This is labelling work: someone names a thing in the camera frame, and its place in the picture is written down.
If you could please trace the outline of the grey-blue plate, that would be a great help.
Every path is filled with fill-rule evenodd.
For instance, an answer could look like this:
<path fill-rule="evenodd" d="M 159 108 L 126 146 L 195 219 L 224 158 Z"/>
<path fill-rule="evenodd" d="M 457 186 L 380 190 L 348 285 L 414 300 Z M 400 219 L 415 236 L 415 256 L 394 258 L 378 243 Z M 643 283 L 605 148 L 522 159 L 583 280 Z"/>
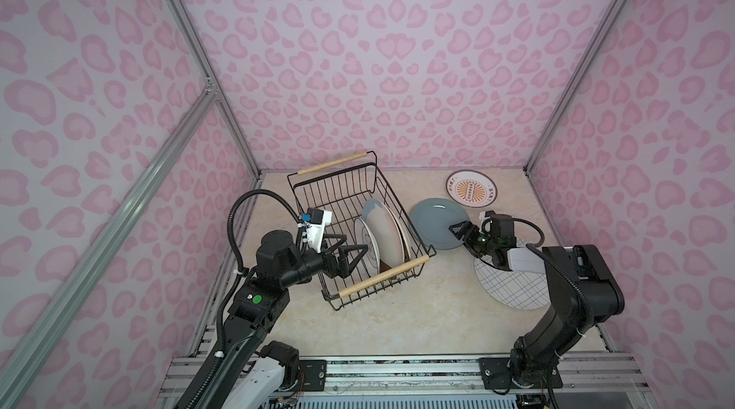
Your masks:
<path fill-rule="evenodd" d="M 470 221 L 461 206 L 441 198 L 422 200 L 412 209 L 409 217 L 422 242 L 436 250 L 452 250 L 462 246 L 461 240 L 450 231 L 450 226 Z"/>

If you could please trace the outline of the pastel abstract pattern plate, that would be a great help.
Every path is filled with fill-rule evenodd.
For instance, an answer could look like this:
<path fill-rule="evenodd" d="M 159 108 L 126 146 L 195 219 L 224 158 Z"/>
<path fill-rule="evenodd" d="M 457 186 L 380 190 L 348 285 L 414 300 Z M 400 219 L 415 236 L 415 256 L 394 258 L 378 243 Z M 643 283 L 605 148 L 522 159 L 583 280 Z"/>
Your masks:
<path fill-rule="evenodd" d="M 365 202 L 361 219 L 377 243 L 380 263 L 393 269 L 406 262 L 407 250 L 400 227 L 388 206 L 378 199 Z"/>

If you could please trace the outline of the white plate black rim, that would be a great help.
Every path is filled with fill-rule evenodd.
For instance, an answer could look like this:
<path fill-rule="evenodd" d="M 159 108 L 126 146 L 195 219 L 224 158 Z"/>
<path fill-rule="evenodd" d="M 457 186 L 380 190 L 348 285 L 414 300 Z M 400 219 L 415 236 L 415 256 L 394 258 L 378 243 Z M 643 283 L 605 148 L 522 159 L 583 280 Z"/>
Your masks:
<path fill-rule="evenodd" d="M 354 221 L 354 237 L 356 244 L 361 244 L 367 248 L 366 254 L 361 260 L 366 277 L 371 278 L 381 272 L 380 251 L 372 231 L 362 218 Z"/>

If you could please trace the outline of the white star cartoon plate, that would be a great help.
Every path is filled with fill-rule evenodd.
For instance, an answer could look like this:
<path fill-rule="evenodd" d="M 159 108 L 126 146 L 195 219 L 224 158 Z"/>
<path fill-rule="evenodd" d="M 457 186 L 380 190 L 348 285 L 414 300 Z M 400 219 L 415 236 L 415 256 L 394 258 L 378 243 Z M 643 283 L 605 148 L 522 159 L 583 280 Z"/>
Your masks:
<path fill-rule="evenodd" d="M 411 247 L 410 247 L 409 240 L 407 237 L 407 232 L 405 228 L 403 227 L 399 219 L 399 216 L 396 213 L 394 213 L 392 214 L 392 217 L 394 217 L 396 227 L 401 237 L 402 246 L 403 246 L 403 260 L 405 263 L 408 263 L 409 261 L 411 261 L 412 252 L 411 252 Z"/>

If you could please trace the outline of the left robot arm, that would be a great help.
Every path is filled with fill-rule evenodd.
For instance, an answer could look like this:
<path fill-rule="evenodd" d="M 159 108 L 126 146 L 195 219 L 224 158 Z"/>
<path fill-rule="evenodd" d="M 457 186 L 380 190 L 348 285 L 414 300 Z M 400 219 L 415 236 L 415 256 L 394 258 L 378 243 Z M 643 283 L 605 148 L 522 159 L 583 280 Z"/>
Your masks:
<path fill-rule="evenodd" d="M 299 352 L 281 342 L 265 347 L 253 371 L 241 378 L 250 358 L 266 340 L 289 301 L 289 288 L 318 274 L 349 277 L 369 252 L 365 244 L 348 244 L 342 234 L 327 234 L 332 246 L 317 251 L 286 230 L 262 237 L 256 267 L 220 313 L 217 340 L 177 408 L 258 408 L 279 388 L 297 385 Z"/>

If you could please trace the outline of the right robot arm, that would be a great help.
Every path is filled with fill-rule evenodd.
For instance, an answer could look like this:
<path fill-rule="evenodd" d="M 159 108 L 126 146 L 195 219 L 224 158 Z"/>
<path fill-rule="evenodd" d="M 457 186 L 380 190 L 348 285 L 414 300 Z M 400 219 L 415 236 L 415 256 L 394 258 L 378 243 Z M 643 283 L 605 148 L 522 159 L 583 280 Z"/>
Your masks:
<path fill-rule="evenodd" d="M 536 223 L 495 212 L 486 212 L 480 225 L 463 221 L 448 230 L 492 269 L 546 277 L 549 308 L 509 355 L 509 378 L 520 388 L 548 382 L 563 355 L 588 330 L 624 310 L 622 289 L 593 244 L 547 246 Z"/>

